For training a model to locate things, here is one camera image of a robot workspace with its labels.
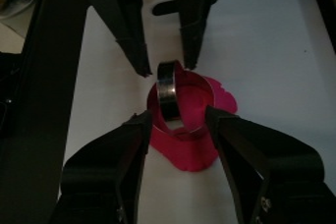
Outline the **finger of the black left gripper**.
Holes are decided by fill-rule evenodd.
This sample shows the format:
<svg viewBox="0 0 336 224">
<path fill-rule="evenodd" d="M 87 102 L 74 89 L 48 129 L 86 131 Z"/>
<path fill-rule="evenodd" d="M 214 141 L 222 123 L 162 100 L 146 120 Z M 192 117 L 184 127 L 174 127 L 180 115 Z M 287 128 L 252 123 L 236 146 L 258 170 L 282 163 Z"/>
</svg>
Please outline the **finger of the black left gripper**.
<svg viewBox="0 0 336 224">
<path fill-rule="evenodd" d="M 178 0 L 184 66 L 194 70 L 202 53 L 214 0 Z"/>
<path fill-rule="evenodd" d="M 90 0 L 135 69 L 148 77 L 151 68 L 142 20 L 142 0 Z"/>
</svg>

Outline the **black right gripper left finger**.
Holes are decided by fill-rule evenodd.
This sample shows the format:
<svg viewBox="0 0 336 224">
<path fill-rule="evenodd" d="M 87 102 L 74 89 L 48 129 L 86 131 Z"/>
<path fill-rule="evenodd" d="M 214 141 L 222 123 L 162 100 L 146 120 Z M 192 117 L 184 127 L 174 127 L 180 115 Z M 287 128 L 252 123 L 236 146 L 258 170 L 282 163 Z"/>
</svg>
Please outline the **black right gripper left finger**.
<svg viewBox="0 0 336 224">
<path fill-rule="evenodd" d="M 150 112 L 134 115 L 67 160 L 51 224 L 136 224 Z"/>
</svg>

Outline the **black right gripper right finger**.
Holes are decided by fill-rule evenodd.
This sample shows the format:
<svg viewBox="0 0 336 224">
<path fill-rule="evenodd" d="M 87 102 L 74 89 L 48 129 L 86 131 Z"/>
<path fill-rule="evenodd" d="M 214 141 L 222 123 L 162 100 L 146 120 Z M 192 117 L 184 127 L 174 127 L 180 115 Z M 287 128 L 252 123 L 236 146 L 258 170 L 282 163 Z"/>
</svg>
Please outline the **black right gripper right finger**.
<svg viewBox="0 0 336 224">
<path fill-rule="evenodd" d="M 207 125 L 232 192 L 239 224 L 336 224 L 336 196 L 318 151 L 224 110 Z"/>
</svg>

